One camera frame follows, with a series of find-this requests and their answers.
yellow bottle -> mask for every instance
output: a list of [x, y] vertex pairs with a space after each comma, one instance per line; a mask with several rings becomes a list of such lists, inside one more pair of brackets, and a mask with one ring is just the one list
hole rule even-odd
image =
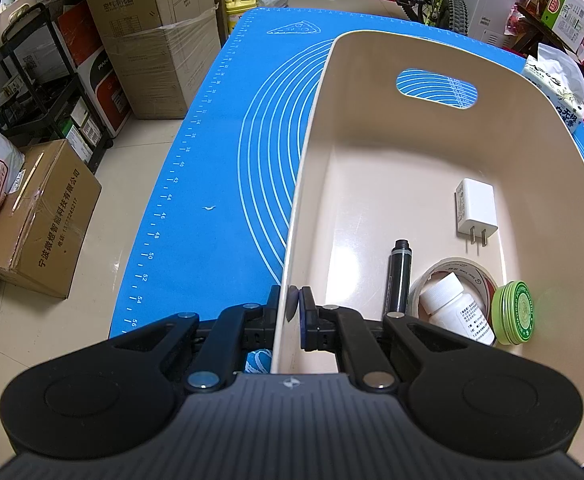
[[227, 12], [227, 31], [232, 34], [240, 17], [248, 10], [256, 7], [256, 0], [225, 0]]

beige plastic bin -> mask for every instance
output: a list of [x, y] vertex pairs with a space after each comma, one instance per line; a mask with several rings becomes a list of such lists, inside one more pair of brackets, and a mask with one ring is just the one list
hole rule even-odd
[[[397, 76], [422, 69], [467, 81], [478, 99], [455, 108], [406, 96]], [[499, 228], [487, 247], [456, 232], [454, 190], [494, 186]], [[413, 248], [412, 283], [452, 256], [498, 285], [525, 280], [536, 329], [507, 348], [565, 374], [584, 399], [584, 162], [550, 101], [517, 73], [463, 50], [360, 30], [333, 44], [315, 96], [299, 168], [279, 304], [273, 372], [335, 372], [327, 352], [299, 347], [289, 285], [317, 304], [380, 319], [387, 258]], [[584, 418], [571, 446], [584, 463]]]

roll of tape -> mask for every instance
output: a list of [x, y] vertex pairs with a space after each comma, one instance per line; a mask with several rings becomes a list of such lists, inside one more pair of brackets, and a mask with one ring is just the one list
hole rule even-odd
[[471, 283], [483, 301], [485, 317], [489, 320], [489, 309], [497, 285], [490, 273], [476, 262], [466, 258], [446, 258], [429, 267], [425, 273], [409, 289], [409, 301], [406, 314], [419, 316], [419, 296], [425, 283], [437, 272], [449, 274], [453, 272], [458, 278]]

round green container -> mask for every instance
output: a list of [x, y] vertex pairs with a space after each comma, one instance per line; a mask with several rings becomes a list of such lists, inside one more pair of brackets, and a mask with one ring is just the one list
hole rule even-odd
[[491, 319], [499, 343], [518, 345], [529, 341], [534, 331], [534, 303], [524, 282], [509, 282], [497, 288]]

power adapter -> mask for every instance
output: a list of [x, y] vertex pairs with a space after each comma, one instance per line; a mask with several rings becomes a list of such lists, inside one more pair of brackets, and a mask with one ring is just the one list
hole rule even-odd
[[476, 236], [483, 247], [498, 229], [494, 188], [484, 182], [464, 178], [456, 188], [456, 228], [459, 233], [470, 235], [472, 244]]

